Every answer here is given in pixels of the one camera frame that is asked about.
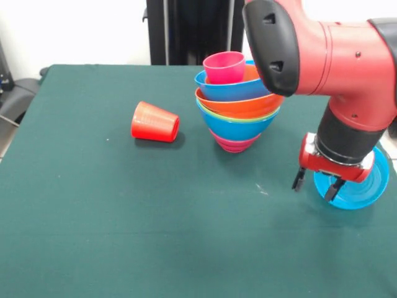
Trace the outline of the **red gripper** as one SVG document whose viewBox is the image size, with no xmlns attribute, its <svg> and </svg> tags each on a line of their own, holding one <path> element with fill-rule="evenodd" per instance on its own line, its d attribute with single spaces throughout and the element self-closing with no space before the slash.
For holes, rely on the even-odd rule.
<svg viewBox="0 0 397 298">
<path fill-rule="evenodd" d="M 375 149 L 357 165 L 342 165 L 324 157 L 316 148 L 315 139 L 316 134 L 310 132 L 303 137 L 299 154 L 300 167 L 292 184 L 295 192 L 301 189 L 305 181 L 306 169 L 338 177 L 324 195 L 327 202 L 334 200 L 346 181 L 361 183 L 370 174 L 375 163 Z"/>
</svg>

